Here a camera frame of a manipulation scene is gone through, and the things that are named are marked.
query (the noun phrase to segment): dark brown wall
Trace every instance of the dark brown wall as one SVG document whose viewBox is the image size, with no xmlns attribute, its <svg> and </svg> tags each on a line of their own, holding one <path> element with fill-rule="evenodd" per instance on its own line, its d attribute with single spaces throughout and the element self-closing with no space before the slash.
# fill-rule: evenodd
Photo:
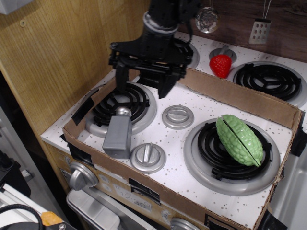
<svg viewBox="0 0 307 230">
<path fill-rule="evenodd" d="M 202 1 L 209 6 L 209 1 Z M 307 62 L 307 1 L 272 0 L 267 15 L 271 29 L 267 43 L 251 45 L 249 36 L 256 18 L 262 18 L 263 0 L 214 0 L 213 7 L 221 17 L 219 28 L 211 33 L 200 32 L 192 22 L 194 34 L 212 40 L 238 45 L 269 54 Z"/>
</svg>

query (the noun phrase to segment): speckled white stovetop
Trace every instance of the speckled white stovetop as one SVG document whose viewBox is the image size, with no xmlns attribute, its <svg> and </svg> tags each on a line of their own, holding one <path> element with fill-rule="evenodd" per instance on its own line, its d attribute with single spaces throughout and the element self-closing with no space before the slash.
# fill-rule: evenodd
<svg viewBox="0 0 307 230">
<path fill-rule="evenodd" d="M 177 37 L 185 40 L 188 38 L 184 33 L 177 33 Z M 192 44 L 197 48 L 201 56 L 200 63 L 196 69 L 213 74 L 209 68 L 209 53 L 216 48 L 223 47 L 225 44 L 196 36 L 193 37 Z M 305 73 L 305 68 L 307 69 L 306 63 L 238 46 L 228 46 L 237 54 L 237 61 L 232 64 L 232 69 L 246 62 L 266 60 L 293 68 L 301 74 L 303 78 L 307 79 L 307 73 Z M 114 70 L 111 71 L 97 85 L 106 83 L 114 74 Z M 291 138 L 291 130 L 274 122 L 267 121 L 229 105 L 217 102 L 210 97 L 194 94 L 186 86 L 178 83 L 167 97 L 163 99 L 158 99 L 157 89 L 150 87 L 148 87 L 148 89 L 153 93 L 158 103 L 156 119 L 145 130 L 132 136 L 131 148 L 150 142 L 161 146 L 167 155 L 167 161 L 164 168 L 149 176 L 193 202 L 207 207 L 207 209 L 216 214 L 225 216 L 243 226 L 253 229 L 261 212 L 261 206 L 265 204 L 271 186 L 261 192 L 248 196 L 223 195 L 207 189 L 191 176 L 185 166 L 182 151 L 184 141 L 188 133 L 199 123 L 223 114 L 234 114 L 242 120 L 258 124 L 260 128 L 265 130 L 275 141 L 280 152 L 281 160 L 283 160 Z M 82 99 L 41 135 L 45 142 L 68 154 L 70 154 L 70 152 L 67 143 L 60 138 L 60 135 L 63 134 L 62 127 L 79 108 L 81 101 Z M 163 124 L 161 119 L 162 112 L 169 106 L 175 104 L 182 104 L 193 111 L 195 121 L 192 126 L 183 130 L 173 130 L 167 128 Z M 300 109 L 306 111 L 306 108 L 307 104 Z M 79 140 L 99 151 L 103 151 L 103 138 L 98 138 L 89 134 L 87 131 L 83 131 L 79 136 Z M 129 160 L 119 161 L 131 166 Z"/>
</svg>

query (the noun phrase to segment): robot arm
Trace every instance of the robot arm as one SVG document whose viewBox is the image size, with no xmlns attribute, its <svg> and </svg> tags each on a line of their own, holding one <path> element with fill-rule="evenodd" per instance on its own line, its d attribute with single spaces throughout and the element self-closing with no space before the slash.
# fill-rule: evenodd
<svg viewBox="0 0 307 230">
<path fill-rule="evenodd" d="M 176 81 L 186 74 L 193 52 L 188 42 L 175 39 L 179 24 L 186 23 L 192 37 L 190 19 L 195 17 L 199 0 L 152 0 L 143 16 L 143 33 L 134 41 L 114 42 L 109 64 L 116 69 L 117 88 L 125 90 L 129 69 L 140 71 L 138 83 L 157 88 L 164 98 Z"/>
</svg>

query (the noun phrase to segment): orange object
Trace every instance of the orange object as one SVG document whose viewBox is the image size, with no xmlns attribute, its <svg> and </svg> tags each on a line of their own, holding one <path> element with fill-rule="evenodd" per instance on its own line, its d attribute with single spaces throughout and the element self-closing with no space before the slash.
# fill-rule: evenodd
<svg viewBox="0 0 307 230">
<path fill-rule="evenodd" d="M 53 212 L 43 212 L 41 215 L 41 219 L 43 221 L 43 225 L 45 226 L 60 224 L 63 222 L 63 220 Z"/>
</svg>

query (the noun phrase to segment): oven door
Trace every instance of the oven door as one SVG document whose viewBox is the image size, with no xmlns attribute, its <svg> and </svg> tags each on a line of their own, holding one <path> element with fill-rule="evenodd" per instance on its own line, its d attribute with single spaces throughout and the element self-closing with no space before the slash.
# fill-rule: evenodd
<svg viewBox="0 0 307 230">
<path fill-rule="evenodd" d="M 71 190 L 67 203 L 95 230 L 160 230 L 153 227 L 122 204 L 93 187 Z"/>
</svg>

